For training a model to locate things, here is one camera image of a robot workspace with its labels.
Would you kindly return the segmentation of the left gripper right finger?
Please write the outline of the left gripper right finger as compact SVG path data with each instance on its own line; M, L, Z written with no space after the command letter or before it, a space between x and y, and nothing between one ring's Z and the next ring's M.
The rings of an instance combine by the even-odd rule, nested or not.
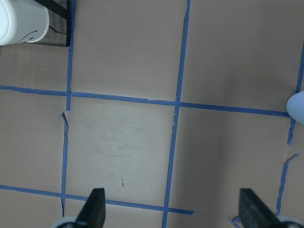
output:
M302 228L304 226L291 218L279 218L249 188L239 190L238 216L244 228Z

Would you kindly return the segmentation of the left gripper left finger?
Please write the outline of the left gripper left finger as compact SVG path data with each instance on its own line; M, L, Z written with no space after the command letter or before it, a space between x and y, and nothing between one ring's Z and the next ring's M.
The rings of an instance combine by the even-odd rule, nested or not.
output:
M64 217L53 224L54 228L102 228L105 223L105 190L95 188L77 216Z

